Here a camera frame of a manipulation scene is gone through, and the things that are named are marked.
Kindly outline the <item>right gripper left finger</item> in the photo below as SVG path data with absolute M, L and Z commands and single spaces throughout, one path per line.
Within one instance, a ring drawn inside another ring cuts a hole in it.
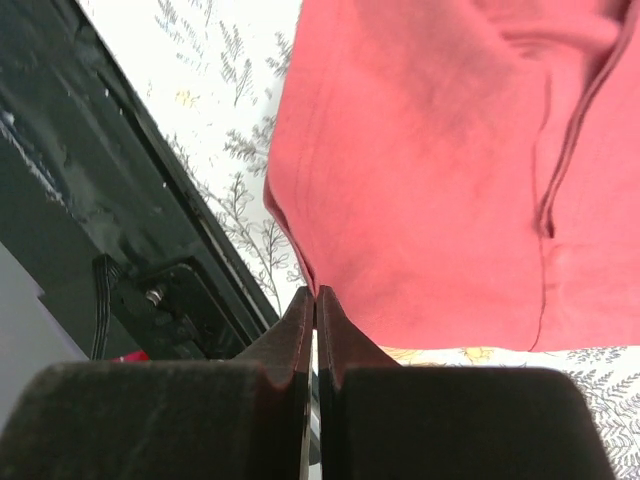
M 314 299 L 231 360 L 61 363 L 1 435 L 5 479 L 304 479 Z

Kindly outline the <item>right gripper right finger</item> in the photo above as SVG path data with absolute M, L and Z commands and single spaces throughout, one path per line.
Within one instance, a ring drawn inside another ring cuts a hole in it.
M 316 299 L 327 479 L 610 479 L 582 394 L 540 368 L 405 367 Z

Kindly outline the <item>pink red t shirt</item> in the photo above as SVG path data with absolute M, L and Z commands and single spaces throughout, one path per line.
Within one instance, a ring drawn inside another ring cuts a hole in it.
M 639 341 L 639 5 L 306 1 L 264 200 L 376 343 Z

